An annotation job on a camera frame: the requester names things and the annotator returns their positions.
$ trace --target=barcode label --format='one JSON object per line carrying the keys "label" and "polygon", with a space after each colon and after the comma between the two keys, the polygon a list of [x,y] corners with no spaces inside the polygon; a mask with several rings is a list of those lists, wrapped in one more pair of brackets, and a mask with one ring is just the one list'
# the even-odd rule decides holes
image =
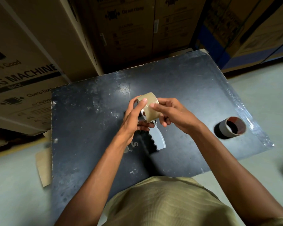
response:
{"label": "barcode label", "polygon": [[100,37],[101,37],[101,39],[102,39],[103,45],[104,45],[104,46],[107,46],[107,42],[106,42],[106,40],[105,40],[105,37],[104,37],[104,34],[103,34],[103,33],[100,33]]}
{"label": "barcode label", "polygon": [[153,34],[157,33],[158,31],[158,23],[159,23],[159,19],[154,21],[154,30],[153,30]]}

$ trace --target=worn table surface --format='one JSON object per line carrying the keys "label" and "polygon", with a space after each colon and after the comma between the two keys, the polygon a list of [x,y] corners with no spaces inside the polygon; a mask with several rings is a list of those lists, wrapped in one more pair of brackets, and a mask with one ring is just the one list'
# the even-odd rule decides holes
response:
{"label": "worn table surface", "polygon": [[[57,219],[117,133],[131,98],[153,92],[176,97],[211,131],[230,116],[248,129],[221,140],[242,159],[266,151],[271,142],[253,120],[210,56],[194,51],[52,90],[52,211]],[[195,142],[174,125],[158,124],[166,148],[149,154],[145,134],[136,134],[124,154],[109,199],[152,175],[191,177],[209,171]]]}

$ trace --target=concrete floor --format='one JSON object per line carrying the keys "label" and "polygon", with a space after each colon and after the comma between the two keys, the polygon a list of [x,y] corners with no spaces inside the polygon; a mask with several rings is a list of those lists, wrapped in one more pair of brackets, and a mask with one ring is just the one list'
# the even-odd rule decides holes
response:
{"label": "concrete floor", "polygon": [[[229,82],[275,143],[270,151],[241,163],[283,205],[283,63],[231,78]],[[40,143],[0,157],[0,226],[49,225],[50,186],[42,188],[35,165],[35,153],[45,145]],[[211,172],[195,179],[230,206]]]}

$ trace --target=packing tape roll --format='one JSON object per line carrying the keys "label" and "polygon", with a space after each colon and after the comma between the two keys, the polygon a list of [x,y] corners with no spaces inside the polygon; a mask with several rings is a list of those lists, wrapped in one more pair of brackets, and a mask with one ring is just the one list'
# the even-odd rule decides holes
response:
{"label": "packing tape roll", "polygon": [[150,93],[146,93],[142,96],[139,96],[137,98],[138,102],[140,102],[142,99],[147,98],[147,104],[146,106],[141,110],[141,114],[144,117],[144,119],[147,121],[147,123],[150,123],[151,121],[156,120],[157,118],[159,118],[159,112],[153,110],[150,107],[151,103],[157,103],[159,104],[157,98],[155,97],[155,95],[150,92]]}
{"label": "packing tape roll", "polygon": [[245,133],[246,124],[238,117],[229,117],[220,122],[219,129],[226,137],[233,138]]}

